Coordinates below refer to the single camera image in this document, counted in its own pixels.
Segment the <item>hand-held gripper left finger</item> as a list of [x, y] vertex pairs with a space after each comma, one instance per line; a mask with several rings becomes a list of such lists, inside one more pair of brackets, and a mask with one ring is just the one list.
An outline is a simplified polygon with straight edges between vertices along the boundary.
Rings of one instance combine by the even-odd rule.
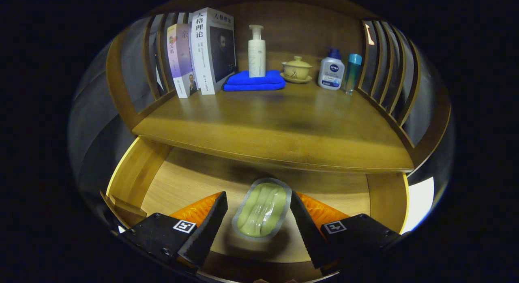
[[228, 210], [226, 192], [210, 195], [188, 209], [195, 210], [198, 218], [156, 212], [119, 238], [165, 268], [195, 274], [204, 265]]

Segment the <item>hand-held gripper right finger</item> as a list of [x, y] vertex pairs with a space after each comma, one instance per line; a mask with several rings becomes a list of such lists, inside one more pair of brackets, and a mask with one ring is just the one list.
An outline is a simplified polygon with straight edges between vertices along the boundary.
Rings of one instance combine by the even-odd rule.
[[292, 193], [290, 209], [310, 260], [323, 275], [367, 268], [402, 240], [369, 215], [346, 215], [300, 192]]

